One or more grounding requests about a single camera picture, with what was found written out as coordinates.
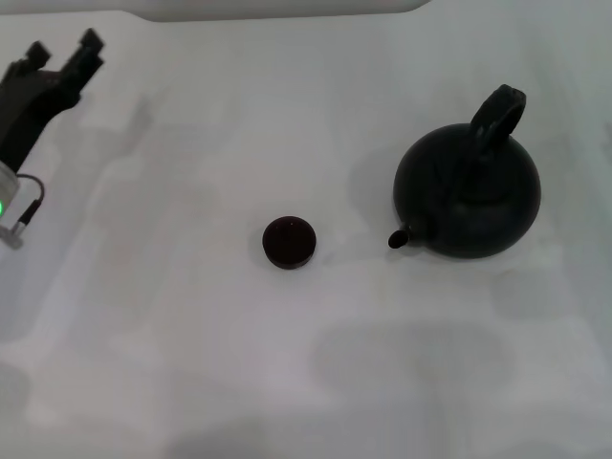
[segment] white table surface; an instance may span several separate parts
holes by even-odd
[[[0,457],[612,457],[611,19],[0,17],[0,67],[107,43],[23,169],[49,184],[27,246],[0,253]],[[533,228],[484,261],[389,252],[400,158],[502,83],[528,95]],[[290,273],[260,248],[286,214],[318,236]]]

